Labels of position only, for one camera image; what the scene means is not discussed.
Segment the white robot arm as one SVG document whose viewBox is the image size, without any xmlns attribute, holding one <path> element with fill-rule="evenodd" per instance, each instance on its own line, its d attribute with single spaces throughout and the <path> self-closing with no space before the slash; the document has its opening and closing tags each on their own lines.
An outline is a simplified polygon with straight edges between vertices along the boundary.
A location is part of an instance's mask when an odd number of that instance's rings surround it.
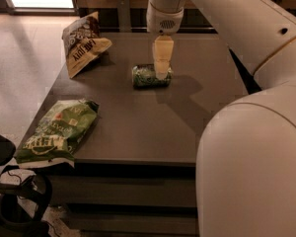
<svg viewBox="0 0 296 237">
<path fill-rule="evenodd" d="M 149 32 L 186 0 L 148 0 Z M 296 17 L 271 0 L 190 0 L 258 83 L 219 111 L 196 156 L 200 237 L 296 237 Z"/>
</svg>

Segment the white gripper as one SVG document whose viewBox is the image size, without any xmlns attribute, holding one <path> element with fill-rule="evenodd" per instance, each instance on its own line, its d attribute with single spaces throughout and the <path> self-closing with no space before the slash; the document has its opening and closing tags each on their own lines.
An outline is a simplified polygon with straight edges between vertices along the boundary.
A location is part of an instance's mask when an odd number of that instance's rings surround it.
<svg viewBox="0 0 296 237">
<path fill-rule="evenodd" d="M 175 34 L 181 25 L 184 9 L 168 13 L 159 10 L 151 2 L 148 3 L 146 23 L 147 32 L 160 34 L 153 42 L 153 58 L 156 77 L 163 80 L 167 77 L 172 58 L 174 41 L 170 36 Z"/>
</svg>

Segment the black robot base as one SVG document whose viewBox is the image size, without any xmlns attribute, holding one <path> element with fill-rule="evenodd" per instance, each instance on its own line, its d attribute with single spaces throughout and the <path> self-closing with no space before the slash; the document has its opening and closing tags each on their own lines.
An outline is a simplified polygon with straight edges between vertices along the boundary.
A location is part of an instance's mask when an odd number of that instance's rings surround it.
<svg viewBox="0 0 296 237">
<path fill-rule="evenodd" d="M 0 134 L 0 178 L 12 166 L 16 146 Z M 42 217 L 52 195 L 50 180 L 40 174 L 26 177 L 18 185 L 0 182 L 0 237 L 51 237 Z"/>
</svg>

